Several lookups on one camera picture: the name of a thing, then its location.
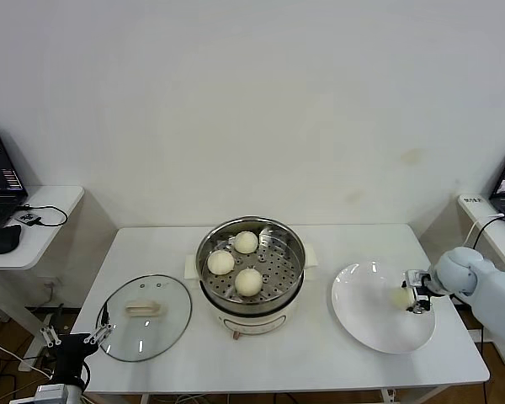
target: white robotic arm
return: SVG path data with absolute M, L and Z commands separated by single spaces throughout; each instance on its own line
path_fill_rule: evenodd
M 430 309 L 431 297 L 455 294 L 505 342 L 505 272 L 477 251 L 465 247 L 448 251 L 429 272 L 407 271 L 402 286 L 413 291 L 409 311 L 422 313 Z
M 35 396 L 12 400 L 9 404 L 83 404 L 81 396 L 87 385 L 81 378 L 82 363 L 97 352 L 111 332 L 108 312 L 104 324 L 91 334 L 58 336 L 53 327 L 41 328 L 47 348 L 56 355 L 56 368 L 49 384 L 40 385 Z

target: steamer basket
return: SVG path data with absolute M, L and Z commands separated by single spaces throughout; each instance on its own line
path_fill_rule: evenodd
M 258 237 L 258 249 L 242 254 L 233 247 L 240 231 L 251 231 Z M 225 250 L 234 257 L 234 270 L 214 275 L 208 270 L 208 257 Z M 217 226 L 200 243 L 196 269 L 203 291 L 216 305 L 237 316 L 262 316 L 282 308 L 299 292 L 305 249 L 300 238 L 287 226 L 263 217 L 246 216 Z M 255 268 L 263 287 L 252 297 L 240 296 L 234 287 L 236 276 L 245 268 Z

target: steamed bun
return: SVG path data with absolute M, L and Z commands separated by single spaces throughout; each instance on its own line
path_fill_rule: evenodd
M 254 253 L 258 247 L 258 237 L 250 231 L 242 231 L 234 240 L 234 248 L 241 254 Z
M 214 251 L 208 257 L 208 269 L 212 274 L 226 275 L 234 269 L 234 257 L 228 251 Z
M 391 303 L 399 310 L 407 310 L 415 303 L 413 292 L 409 288 L 396 288 L 391 292 Z
M 241 296 L 254 296 L 262 289 L 262 275 L 254 268 L 243 269 L 237 276 L 236 292 Z

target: white table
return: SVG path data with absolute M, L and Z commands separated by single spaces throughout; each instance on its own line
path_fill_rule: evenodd
M 54 205 L 71 214 L 84 190 L 77 186 L 41 186 L 28 187 L 29 197 L 25 204 L 31 206 Z M 34 210 L 42 217 L 44 223 L 59 223 L 63 215 L 54 210 Z M 20 224 L 15 219 L 6 226 Z M 12 252 L 0 255 L 0 271 L 22 271 L 34 267 L 40 260 L 46 248 L 51 244 L 60 227 L 43 227 L 22 225 L 19 246 Z M 0 282 L 0 315 L 12 317 L 24 329 L 32 333 L 36 339 L 43 340 L 40 335 L 41 321 L 24 308 L 24 303 L 16 295 L 11 294 Z
M 424 402 L 449 385 L 488 379 L 488 370 L 448 298 L 434 305 L 437 328 L 432 340 L 411 354 L 390 355 L 366 348 L 336 319 L 331 284 L 348 264 L 374 259 L 398 265 L 401 271 L 428 268 L 429 261 L 408 226 L 293 228 L 303 242 L 314 246 L 319 266 L 315 280 L 304 283 L 287 324 L 234 341 L 212 317 L 201 291 L 189 288 L 193 313 L 178 342 L 166 353 L 140 363 L 119 362 L 99 350 L 88 358 L 92 370 L 88 392 L 114 402 L 106 395 L 413 387 L 415 394 L 407 401 Z M 208 230 L 120 230 L 72 331 L 91 332 L 107 297 L 133 278 L 168 274 L 183 280 L 185 256 L 195 252 Z

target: computer mouse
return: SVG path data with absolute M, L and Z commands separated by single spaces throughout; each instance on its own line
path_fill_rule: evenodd
M 19 245 L 20 225 L 8 226 L 0 229 L 0 254 L 13 251 Z

